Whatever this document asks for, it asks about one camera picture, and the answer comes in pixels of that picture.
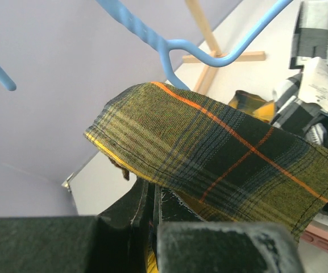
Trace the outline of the black white checkered shirt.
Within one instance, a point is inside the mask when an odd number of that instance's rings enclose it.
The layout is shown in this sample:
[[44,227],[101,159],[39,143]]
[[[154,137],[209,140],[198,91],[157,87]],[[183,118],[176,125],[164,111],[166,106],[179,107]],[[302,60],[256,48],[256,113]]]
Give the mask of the black white checkered shirt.
[[328,1],[301,1],[289,67],[271,125],[328,148]]

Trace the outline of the blue wire hanger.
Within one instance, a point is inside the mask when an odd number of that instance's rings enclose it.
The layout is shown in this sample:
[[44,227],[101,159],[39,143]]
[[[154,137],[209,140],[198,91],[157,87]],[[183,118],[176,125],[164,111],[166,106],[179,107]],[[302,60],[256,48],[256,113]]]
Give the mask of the blue wire hanger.
[[0,156],[83,150],[94,105],[115,86],[174,77],[167,40],[119,1],[0,1]]

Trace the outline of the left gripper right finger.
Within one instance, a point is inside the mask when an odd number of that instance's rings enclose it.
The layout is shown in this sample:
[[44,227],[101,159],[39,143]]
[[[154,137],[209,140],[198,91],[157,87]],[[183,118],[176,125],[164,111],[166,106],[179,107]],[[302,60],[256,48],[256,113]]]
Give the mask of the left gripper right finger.
[[297,246],[279,224],[211,222],[176,193],[155,188],[159,272],[304,272]]

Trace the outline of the yellow plaid shirt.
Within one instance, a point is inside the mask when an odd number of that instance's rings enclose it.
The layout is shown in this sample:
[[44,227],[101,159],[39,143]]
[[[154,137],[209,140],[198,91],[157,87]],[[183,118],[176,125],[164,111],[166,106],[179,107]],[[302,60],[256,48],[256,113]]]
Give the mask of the yellow plaid shirt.
[[85,137],[205,221],[278,224],[299,240],[328,202],[328,148],[166,83],[126,89]]

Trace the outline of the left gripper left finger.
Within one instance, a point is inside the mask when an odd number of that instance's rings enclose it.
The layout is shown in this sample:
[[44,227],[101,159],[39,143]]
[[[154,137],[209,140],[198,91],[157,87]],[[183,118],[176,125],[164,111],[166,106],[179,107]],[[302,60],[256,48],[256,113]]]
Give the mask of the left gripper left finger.
[[97,216],[0,218],[0,272],[146,272],[150,186]]

